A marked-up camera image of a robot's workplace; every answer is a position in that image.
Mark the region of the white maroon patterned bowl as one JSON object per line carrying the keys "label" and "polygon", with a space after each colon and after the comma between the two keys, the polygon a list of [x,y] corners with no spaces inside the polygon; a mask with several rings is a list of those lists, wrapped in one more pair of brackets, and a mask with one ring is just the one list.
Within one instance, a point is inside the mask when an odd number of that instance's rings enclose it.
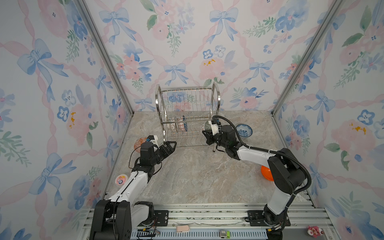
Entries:
{"label": "white maroon patterned bowl", "polygon": [[169,127],[170,127],[171,131],[177,132],[177,127],[176,127],[176,123],[175,122],[170,123]]}

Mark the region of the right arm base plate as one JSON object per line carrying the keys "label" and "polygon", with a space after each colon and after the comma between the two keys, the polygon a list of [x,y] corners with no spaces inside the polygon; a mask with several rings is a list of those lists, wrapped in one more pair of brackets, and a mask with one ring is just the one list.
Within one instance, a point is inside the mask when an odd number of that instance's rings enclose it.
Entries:
{"label": "right arm base plate", "polygon": [[288,215],[283,211],[279,215],[275,215],[273,212],[267,210],[250,210],[247,211],[245,221],[251,225],[251,227],[278,227],[285,220],[285,226],[291,226]]}

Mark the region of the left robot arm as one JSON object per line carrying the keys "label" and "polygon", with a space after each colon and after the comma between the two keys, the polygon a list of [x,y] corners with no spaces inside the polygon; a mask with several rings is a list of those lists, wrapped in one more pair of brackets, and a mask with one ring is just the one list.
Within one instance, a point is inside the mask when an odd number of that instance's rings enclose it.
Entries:
{"label": "left robot arm", "polygon": [[129,240],[133,230],[143,222],[156,221],[151,202],[134,202],[157,173],[155,168],[174,153],[177,142],[161,146],[155,140],[140,146],[140,156],[123,186],[107,200],[100,200],[94,209],[90,240]]}

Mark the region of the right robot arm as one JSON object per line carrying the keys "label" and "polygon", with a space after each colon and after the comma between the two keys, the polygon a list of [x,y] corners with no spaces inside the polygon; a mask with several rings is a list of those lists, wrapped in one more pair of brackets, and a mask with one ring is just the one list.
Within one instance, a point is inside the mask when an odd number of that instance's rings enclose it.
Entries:
{"label": "right robot arm", "polygon": [[237,129],[231,125],[203,130],[207,145],[224,148],[223,151],[239,161],[248,161],[262,166],[265,178],[274,182],[276,188],[257,217],[246,217],[249,223],[261,222],[271,227],[270,232],[282,231],[288,218],[288,208],[296,195],[307,189],[311,183],[308,170],[298,162],[289,149],[279,151],[266,150],[248,146],[238,139]]}

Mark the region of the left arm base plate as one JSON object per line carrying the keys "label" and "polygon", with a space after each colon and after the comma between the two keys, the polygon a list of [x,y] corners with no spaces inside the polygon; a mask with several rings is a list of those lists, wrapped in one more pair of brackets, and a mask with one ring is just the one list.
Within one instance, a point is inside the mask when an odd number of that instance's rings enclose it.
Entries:
{"label": "left arm base plate", "polygon": [[166,227],[169,221],[168,210],[154,210],[149,213],[148,218],[142,222],[146,227]]}

